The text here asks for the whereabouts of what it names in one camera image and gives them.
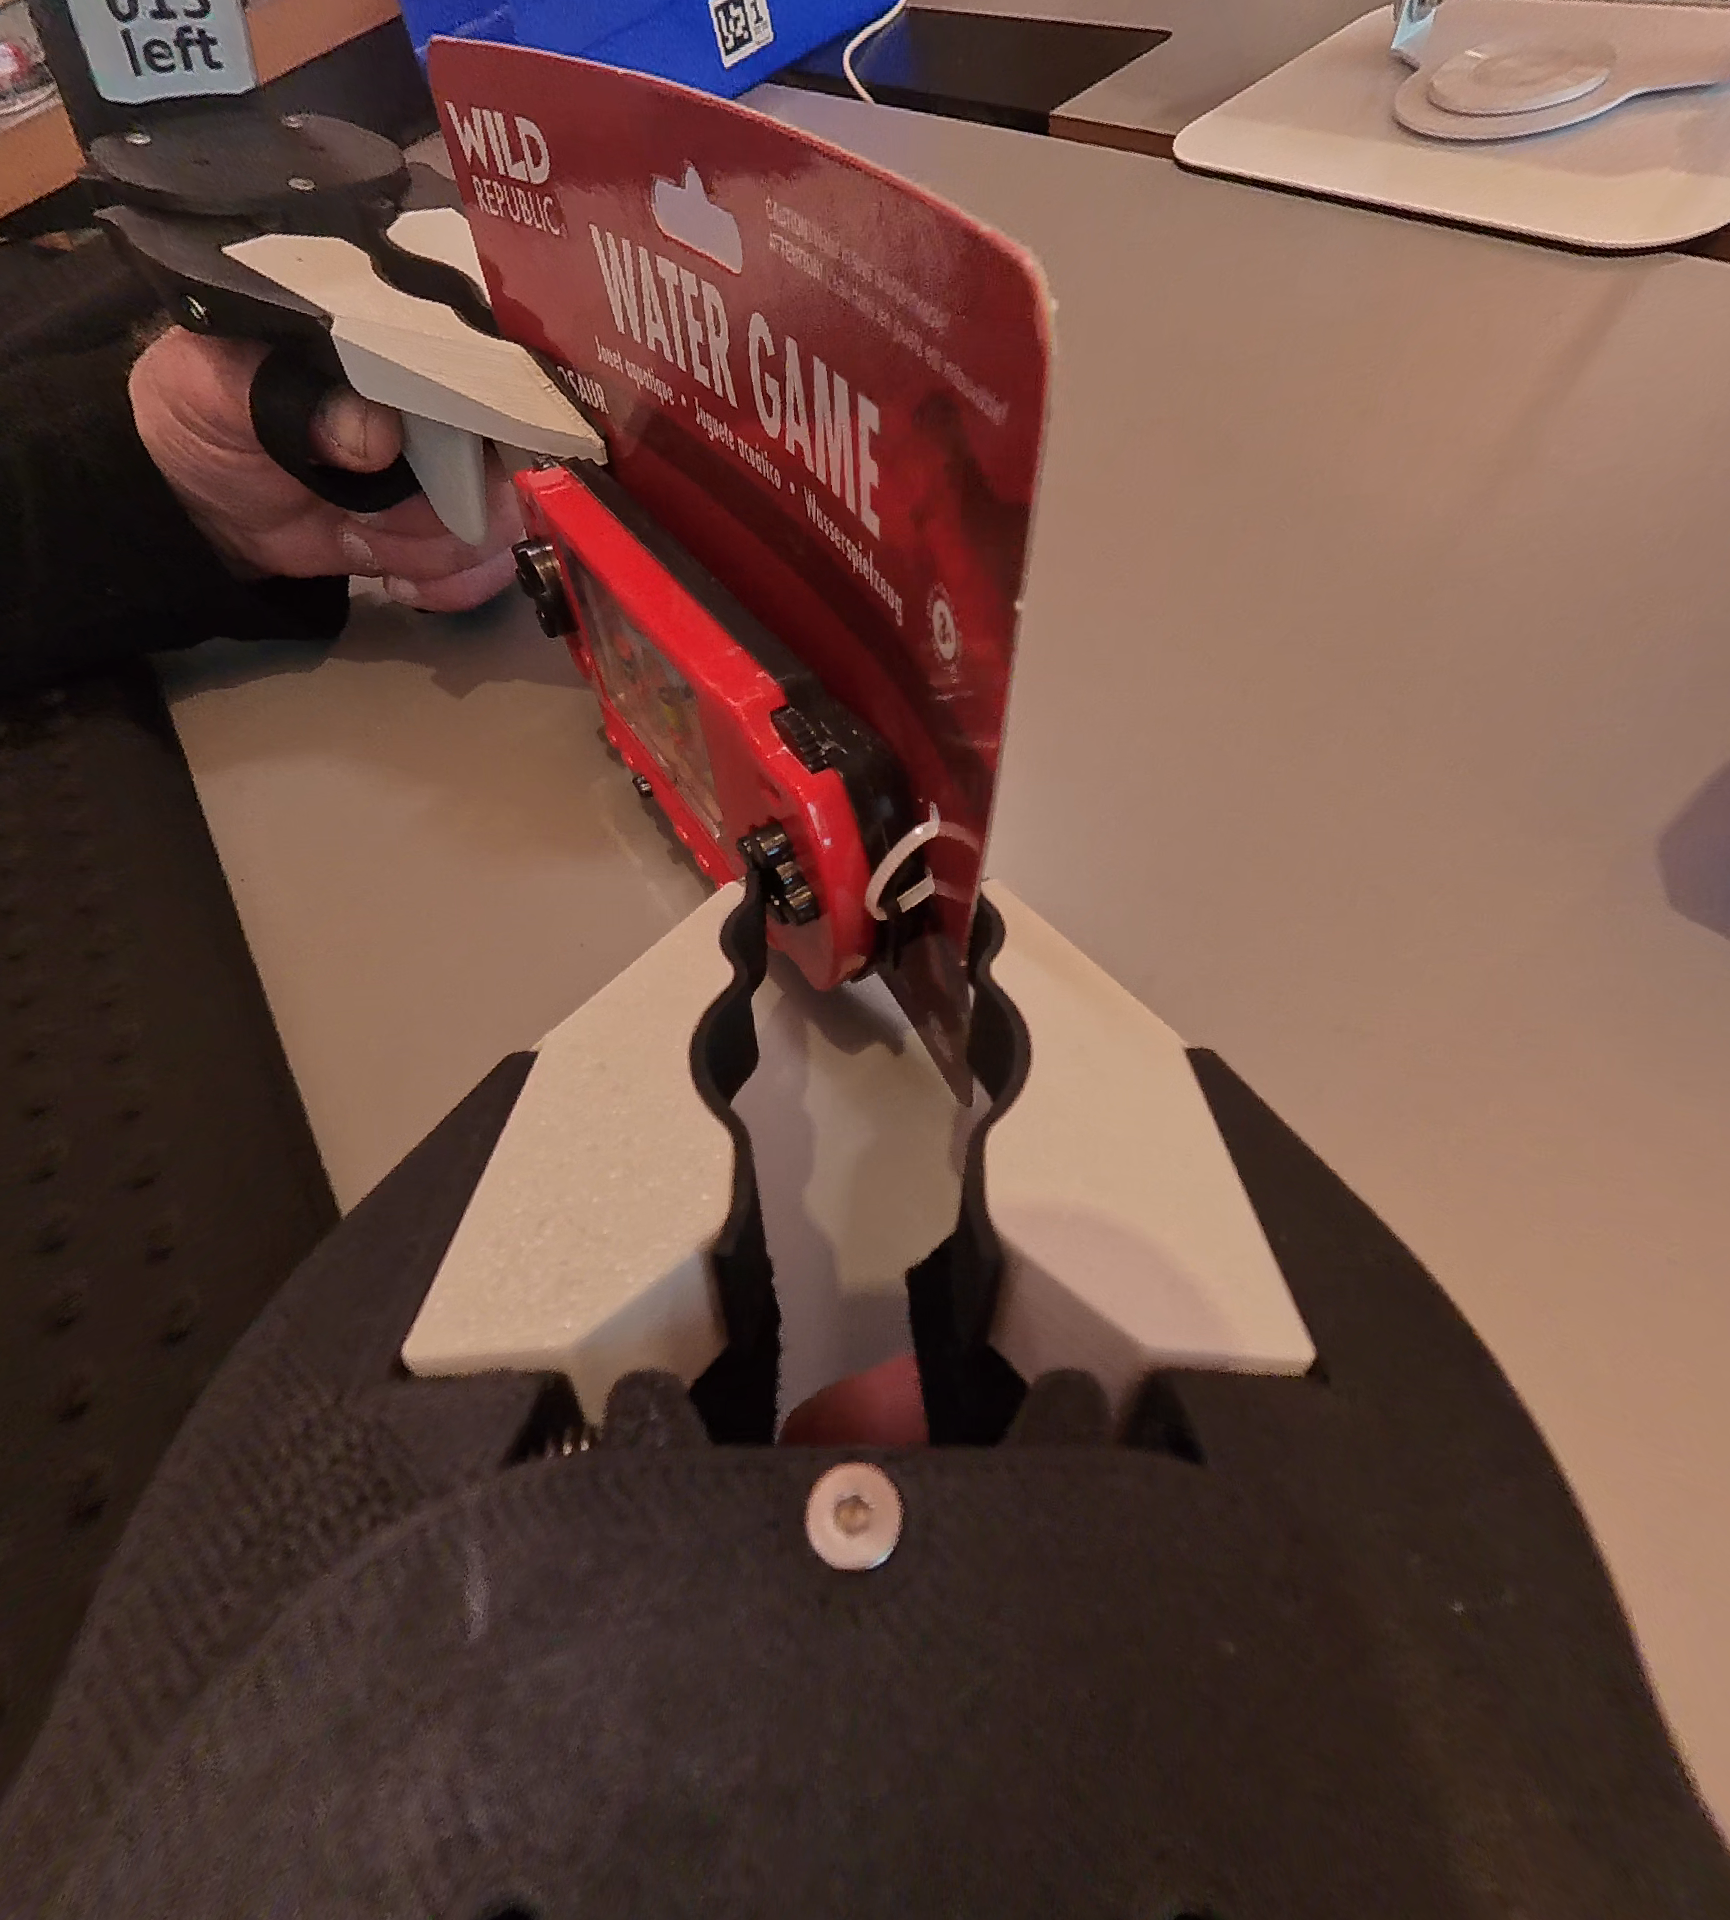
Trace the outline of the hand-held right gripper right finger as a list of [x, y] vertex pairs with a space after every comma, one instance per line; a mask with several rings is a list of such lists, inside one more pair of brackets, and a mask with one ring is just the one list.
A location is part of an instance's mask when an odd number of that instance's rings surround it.
[[1028, 1391], [1126, 1429], [1161, 1374], [1301, 1379], [1308, 1327], [1185, 1043], [990, 878], [968, 954], [958, 1209], [906, 1275], [927, 1436], [992, 1446]]

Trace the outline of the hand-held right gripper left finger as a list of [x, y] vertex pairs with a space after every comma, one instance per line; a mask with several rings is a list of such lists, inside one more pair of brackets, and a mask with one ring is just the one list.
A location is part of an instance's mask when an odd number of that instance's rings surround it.
[[782, 1310], [751, 1139], [767, 913], [721, 886], [535, 1046], [401, 1345], [411, 1376], [556, 1376], [589, 1418], [673, 1376], [715, 1443], [779, 1420]]

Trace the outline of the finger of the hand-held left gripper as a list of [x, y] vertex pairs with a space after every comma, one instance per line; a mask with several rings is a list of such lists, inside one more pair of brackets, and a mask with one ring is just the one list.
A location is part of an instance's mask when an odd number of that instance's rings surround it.
[[399, 210], [383, 227], [383, 281], [464, 324], [494, 323], [471, 231], [458, 207]]
[[486, 540], [488, 447], [510, 471], [541, 460], [606, 464], [589, 420], [523, 349], [397, 292], [355, 245], [261, 234], [226, 254], [328, 317], [346, 385], [397, 413], [407, 467], [456, 539]]

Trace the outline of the red handheld toy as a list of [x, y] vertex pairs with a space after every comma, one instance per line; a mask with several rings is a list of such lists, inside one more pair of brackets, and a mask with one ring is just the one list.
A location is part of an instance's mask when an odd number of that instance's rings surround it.
[[1042, 469], [1018, 245], [751, 108], [434, 38], [494, 320], [606, 455], [515, 481], [609, 746], [804, 983], [877, 977], [974, 1099], [974, 921]]

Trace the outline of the person's left forearm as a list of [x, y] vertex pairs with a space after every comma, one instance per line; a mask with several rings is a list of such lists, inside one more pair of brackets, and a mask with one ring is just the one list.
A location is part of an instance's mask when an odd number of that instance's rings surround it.
[[101, 241], [0, 246], [0, 701], [212, 641], [346, 627], [344, 578], [238, 578], [160, 475], [128, 392], [150, 317]]

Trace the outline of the person's left hand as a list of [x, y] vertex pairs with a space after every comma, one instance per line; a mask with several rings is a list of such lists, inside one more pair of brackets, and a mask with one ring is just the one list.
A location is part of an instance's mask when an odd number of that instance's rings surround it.
[[514, 583], [526, 528], [496, 457], [483, 462], [483, 540], [456, 539], [424, 494], [376, 514], [325, 503], [277, 469], [254, 434], [259, 343], [171, 329], [132, 365], [146, 455], [228, 571], [247, 581], [362, 578], [416, 613], [471, 613]]

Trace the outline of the blue plastic bin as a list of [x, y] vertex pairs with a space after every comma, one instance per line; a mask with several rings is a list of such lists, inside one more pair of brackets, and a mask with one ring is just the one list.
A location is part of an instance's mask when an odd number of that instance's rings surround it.
[[399, 2], [419, 61], [435, 36], [620, 69], [736, 99], [896, 10], [893, 2]]

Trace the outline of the black flat pad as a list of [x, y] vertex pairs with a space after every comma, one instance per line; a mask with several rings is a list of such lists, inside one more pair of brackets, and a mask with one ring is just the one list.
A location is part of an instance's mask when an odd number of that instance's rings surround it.
[[906, 6], [843, 65], [829, 43], [782, 69], [777, 85], [970, 124], [1046, 134], [1051, 117], [1168, 40], [1168, 31], [1102, 20]]

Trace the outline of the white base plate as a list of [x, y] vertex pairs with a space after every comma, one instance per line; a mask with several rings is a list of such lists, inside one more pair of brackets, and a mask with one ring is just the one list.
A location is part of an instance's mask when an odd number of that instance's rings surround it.
[[1730, 227], [1730, 4], [1365, 12], [1173, 138], [1188, 171], [1576, 250]]

